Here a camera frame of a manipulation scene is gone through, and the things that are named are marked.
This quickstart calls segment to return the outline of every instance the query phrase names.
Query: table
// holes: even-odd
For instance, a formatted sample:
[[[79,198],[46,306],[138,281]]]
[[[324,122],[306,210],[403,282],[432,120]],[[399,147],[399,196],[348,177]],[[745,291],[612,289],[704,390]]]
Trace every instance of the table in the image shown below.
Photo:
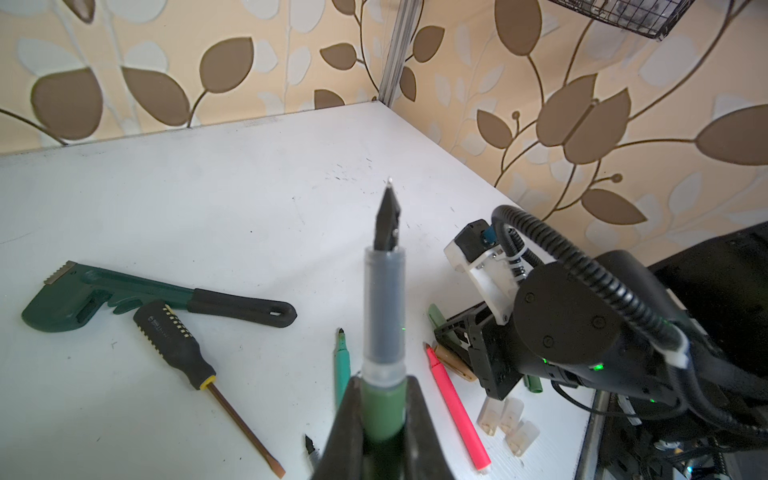
[[[66,260],[181,286],[292,303],[286,329],[180,312],[217,385],[282,463],[308,478],[303,435],[333,422],[343,327],[362,363],[362,255],[387,177],[402,205],[409,373],[421,384],[456,478],[475,478],[423,351],[430,303],[480,300],[442,249],[509,200],[380,103],[0,158],[0,465],[3,478],[275,478],[226,413],[165,365],[131,313],[41,333],[21,311]],[[534,247],[540,256],[544,254]],[[473,419],[485,393],[453,377]],[[524,419],[523,458],[480,432],[484,478],[571,478],[588,414],[545,383]],[[592,391],[574,397],[591,403]]]

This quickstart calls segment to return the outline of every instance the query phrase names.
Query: black wire mesh basket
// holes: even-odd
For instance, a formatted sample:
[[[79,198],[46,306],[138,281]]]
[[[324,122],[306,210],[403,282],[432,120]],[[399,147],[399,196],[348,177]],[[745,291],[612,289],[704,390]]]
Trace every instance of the black wire mesh basket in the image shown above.
[[[644,37],[666,37],[694,0],[550,0]]]

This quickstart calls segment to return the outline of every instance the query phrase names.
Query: black nib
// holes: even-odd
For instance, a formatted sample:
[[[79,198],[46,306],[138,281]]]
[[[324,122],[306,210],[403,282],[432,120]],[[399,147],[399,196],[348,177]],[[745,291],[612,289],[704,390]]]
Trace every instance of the black nib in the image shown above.
[[[306,436],[306,434],[304,435],[304,446],[306,447],[307,455],[315,451],[315,445],[312,443],[312,439]]]
[[[373,249],[391,251],[397,247],[399,235],[400,204],[392,189],[392,179],[387,181],[384,198],[376,215],[376,235],[373,237]]]

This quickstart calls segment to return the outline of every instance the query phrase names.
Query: wallpaper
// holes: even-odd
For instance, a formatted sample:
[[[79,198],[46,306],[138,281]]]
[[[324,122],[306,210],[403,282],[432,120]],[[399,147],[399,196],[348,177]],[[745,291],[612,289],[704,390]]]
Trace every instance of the wallpaper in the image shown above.
[[[0,0],[0,153],[370,101],[399,0]]]
[[[418,32],[395,112],[588,253],[649,264],[768,220],[768,2],[698,0],[653,41],[427,0]]]

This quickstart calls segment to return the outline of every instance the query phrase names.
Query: brown leaf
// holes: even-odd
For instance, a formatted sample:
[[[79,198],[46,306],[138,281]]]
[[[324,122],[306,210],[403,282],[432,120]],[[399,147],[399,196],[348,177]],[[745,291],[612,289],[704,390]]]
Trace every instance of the brown leaf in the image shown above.
[[[413,39],[413,58],[418,63],[424,63],[437,53],[442,37],[445,35],[445,29],[435,25],[428,25],[416,34]]]
[[[496,31],[513,55],[524,57],[533,51],[541,36],[541,9],[538,0],[496,0]]]
[[[91,24],[94,21],[95,0],[64,0],[64,4],[84,23]]]
[[[250,37],[222,40],[206,50],[200,60],[200,80],[210,93],[222,94],[239,85],[253,65]]]
[[[341,107],[342,105],[344,105],[344,100],[331,90],[315,90],[315,110]]]
[[[323,60],[336,70],[349,70],[355,66],[357,61],[357,52],[355,48],[348,43],[337,43],[330,47],[320,49],[320,56]]]
[[[408,67],[402,68],[400,75],[400,91],[410,101],[416,101],[416,76]]]
[[[502,150],[511,145],[512,132],[501,118],[483,110],[478,110],[477,118],[478,130],[485,141]]]
[[[573,80],[556,91],[541,108],[536,121],[538,141],[546,147],[562,145],[592,102],[598,74]]]
[[[40,123],[67,140],[94,133],[104,110],[101,88],[90,68],[39,78],[32,87],[30,102]]]
[[[333,6],[344,15],[355,14],[355,0],[333,0]]]
[[[768,165],[768,104],[717,118],[696,137],[709,158],[736,165]]]
[[[565,159],[572,164],[584,165],[607,155],[624,136],[631,108],[626,88],[595,105],[565,141]]]
[[[635,225],[648,220],[629,200],[608,190],[587,190],[581,205],[598,220],[613,225]]]
[[[190,116],[190,102],[176,81],[154,70],[123,67],[128,90],[155,120],[178,127]]]

